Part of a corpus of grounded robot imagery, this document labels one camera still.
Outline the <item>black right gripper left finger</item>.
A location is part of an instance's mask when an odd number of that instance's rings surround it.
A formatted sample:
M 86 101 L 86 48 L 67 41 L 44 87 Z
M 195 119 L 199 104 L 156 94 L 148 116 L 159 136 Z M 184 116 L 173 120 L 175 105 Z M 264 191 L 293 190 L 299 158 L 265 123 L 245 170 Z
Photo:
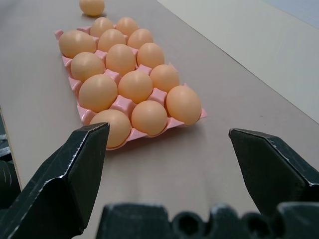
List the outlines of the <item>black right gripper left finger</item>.
M 87 228 L 98 194 L 110 126 L 71 133 L 0 217 L 2 239 L 71 239 Z

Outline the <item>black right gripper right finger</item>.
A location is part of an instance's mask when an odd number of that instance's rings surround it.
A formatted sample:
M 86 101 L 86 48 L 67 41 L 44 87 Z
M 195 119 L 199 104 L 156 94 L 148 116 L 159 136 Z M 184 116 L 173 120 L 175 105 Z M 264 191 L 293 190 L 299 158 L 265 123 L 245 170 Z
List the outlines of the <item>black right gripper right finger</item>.
M 281 138 L 233 128 L 229 131 L 246 188 L 259 212 L 282 202 L 318 202 L 319 172 Z

